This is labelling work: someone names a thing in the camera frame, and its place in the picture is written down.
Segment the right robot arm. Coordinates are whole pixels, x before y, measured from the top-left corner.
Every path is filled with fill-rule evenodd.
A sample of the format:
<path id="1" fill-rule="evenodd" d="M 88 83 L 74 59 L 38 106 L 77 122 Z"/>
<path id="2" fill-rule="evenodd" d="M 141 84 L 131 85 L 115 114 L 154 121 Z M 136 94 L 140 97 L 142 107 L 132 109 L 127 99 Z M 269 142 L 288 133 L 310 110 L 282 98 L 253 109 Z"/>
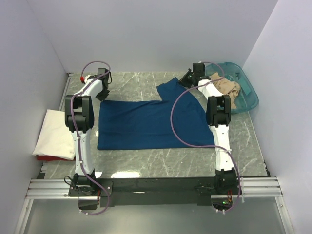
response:
<path id="1" fill-rule="evenodd" d="M 213 80 L 205 75 L 205 63 L 193 63 L 193 67 L 179 81 L 188 90 L 197 89 L 207 99 L 206 121 L 213 133 L 216 152 L 216 167 L 213 189 L 221 195 L 239 186 L 237 165 L 233 160 L 229 141 L 231 121 L 231 98 L 222 94 L 213 84 L 224 78 Z"/>

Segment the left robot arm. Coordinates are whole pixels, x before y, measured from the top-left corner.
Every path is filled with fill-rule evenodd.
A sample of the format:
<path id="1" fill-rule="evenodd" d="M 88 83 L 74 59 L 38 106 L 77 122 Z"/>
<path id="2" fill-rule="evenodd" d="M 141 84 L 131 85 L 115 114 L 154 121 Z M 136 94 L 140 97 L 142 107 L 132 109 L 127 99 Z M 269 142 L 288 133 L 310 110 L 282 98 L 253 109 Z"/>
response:
<path id="1" fill-rule="evenodd" d="M 96 75 L 81 77 L 80 81 L 84 86 L 64 99 L 65 125 L 72 134 L 76 155 L 71 190 L 91 196 L 108 192 L 96 181 L 91 157 L 91 131 L 95 123 L 93 100 L 103 101 L 108 97 L 111 72 L 106 68 L 99 68 Z"/>

